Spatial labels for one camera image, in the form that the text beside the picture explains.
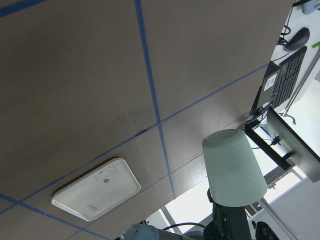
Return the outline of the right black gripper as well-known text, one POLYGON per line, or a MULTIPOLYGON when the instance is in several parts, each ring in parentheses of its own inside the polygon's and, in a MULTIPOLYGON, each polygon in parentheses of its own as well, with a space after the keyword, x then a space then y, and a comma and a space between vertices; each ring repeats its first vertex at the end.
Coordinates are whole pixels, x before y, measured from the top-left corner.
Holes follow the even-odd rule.
POLYGON ((210 189, 207 197, 212 203, 212 221, 204 228, 205 240, 251 240, 244 206, 228 207, 216 203, 210 189))

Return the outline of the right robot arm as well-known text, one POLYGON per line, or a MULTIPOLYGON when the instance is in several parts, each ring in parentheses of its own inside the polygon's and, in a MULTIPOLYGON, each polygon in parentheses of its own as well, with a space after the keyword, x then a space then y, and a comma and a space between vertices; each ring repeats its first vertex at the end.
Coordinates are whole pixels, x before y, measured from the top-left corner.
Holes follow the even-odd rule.
POLYGON ((212 203, 213 220, 207 225, 197 223, 203 231, 194 230, 185 234, 158 229, 152 225, 135 223, 125 233, 126 240, 250 240, 245 207, 228 207, 213 201, 210 190, 207 197, 212 203))

